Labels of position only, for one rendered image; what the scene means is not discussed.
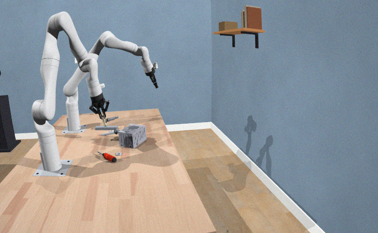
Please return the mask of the red-handled screwdriver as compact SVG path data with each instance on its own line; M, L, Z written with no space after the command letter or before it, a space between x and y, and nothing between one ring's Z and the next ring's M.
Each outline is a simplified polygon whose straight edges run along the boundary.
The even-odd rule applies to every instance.
M112 156L112 155L109 155L107 153L101 153L98 151L98 153L102 154L103 157L111 162L116 162L116 157Z

